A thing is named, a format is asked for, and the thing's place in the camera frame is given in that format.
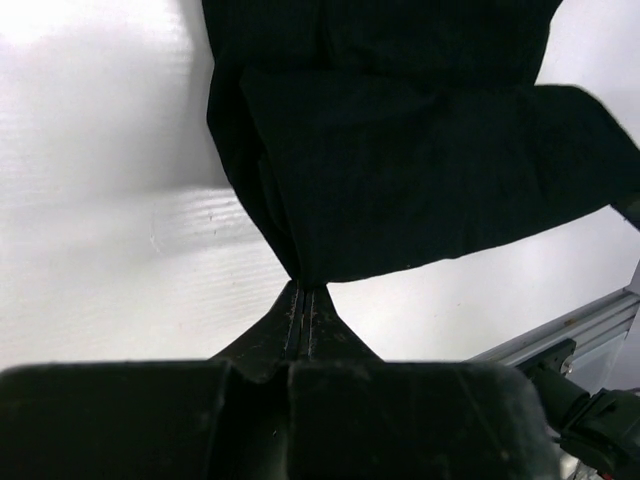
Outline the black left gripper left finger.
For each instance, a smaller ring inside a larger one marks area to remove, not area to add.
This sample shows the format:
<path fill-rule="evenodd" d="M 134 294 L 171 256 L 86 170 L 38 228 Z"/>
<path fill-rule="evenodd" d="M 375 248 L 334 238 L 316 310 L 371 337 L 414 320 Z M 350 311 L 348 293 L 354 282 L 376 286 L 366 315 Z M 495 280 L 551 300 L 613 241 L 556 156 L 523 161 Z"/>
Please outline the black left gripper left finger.
<path fill-rule="evenodd" d="M 289 281 L 269 311 L 212 359 L 229 361 L 244 378 L 265 383 L 283 362 L 296 359 L 302 317 L 303 290 Z"/>

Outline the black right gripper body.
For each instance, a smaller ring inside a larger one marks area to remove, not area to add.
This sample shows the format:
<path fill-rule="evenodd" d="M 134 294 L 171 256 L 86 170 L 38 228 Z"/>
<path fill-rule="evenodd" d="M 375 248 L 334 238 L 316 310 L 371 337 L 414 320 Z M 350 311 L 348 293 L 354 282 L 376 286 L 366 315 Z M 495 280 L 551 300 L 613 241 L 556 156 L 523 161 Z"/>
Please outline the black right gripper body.
<path fill-rule="evenodd" d="M 619 190 L 612 201 L 612 208 L 634 228 L 640 228 L 639 189 Z"/>

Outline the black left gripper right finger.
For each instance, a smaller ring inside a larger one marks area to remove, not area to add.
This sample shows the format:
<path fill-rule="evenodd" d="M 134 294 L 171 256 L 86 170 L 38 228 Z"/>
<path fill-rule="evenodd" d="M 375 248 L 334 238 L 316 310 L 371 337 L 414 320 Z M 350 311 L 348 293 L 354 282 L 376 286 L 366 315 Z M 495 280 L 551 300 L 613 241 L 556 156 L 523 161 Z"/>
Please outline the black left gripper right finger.
<path fill-rule="evenodd" d="M 301 290 L 299 359 L 309 361 L 381 361 L 340 318 L 326 286 Z"/>

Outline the black t-shirt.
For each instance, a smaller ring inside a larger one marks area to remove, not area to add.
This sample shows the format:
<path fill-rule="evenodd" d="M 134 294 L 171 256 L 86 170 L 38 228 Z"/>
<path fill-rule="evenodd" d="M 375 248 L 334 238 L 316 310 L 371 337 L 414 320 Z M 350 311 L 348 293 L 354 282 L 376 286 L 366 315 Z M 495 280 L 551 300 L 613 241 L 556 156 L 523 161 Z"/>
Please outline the black t-shirt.
<path fill-rule="evenodd" d="M 555 1 L 206 1 L 207 123 L 306 287 L 455 259 L 612 207 L 639 150 L 539 86 Z"/>

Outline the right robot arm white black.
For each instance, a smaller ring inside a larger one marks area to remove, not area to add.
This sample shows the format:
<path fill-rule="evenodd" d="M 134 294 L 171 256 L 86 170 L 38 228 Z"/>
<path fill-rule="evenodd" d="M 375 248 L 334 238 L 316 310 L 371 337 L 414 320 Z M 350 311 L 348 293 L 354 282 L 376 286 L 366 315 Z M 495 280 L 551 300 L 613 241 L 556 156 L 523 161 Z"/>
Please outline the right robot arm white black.
<path fill-rule="evenodd" d="M 639 281 L 495 350 L 534 384 L 556 444 L 602 479 L 639 476 L 639 390 L 605 388 L 639 322 Z"/>

